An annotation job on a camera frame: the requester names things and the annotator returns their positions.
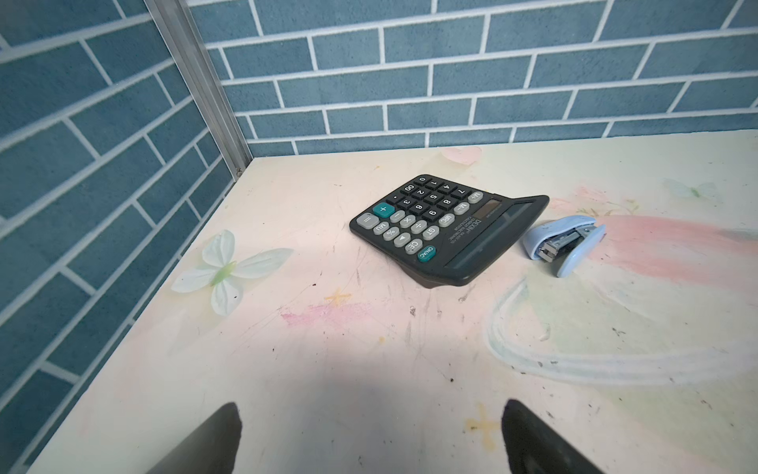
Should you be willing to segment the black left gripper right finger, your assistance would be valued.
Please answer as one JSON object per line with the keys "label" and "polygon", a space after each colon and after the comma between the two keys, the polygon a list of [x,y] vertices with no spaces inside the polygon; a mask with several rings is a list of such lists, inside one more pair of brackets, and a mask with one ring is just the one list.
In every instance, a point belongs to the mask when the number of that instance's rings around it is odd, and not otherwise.
{"label": "black left gripper right finger", "polygon": [[518,400],[505,404],[501,432],[511,473],[602,473]]}

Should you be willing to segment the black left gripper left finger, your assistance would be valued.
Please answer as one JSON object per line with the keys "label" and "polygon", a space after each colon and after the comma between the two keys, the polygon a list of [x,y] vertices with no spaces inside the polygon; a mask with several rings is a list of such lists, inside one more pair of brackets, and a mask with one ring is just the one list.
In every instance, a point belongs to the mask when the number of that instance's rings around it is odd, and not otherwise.
{"label": "black left gripper left finger", "polygon": [[243,424],[237,405],[226,403],[155,464],[148,473],[231,474]]}

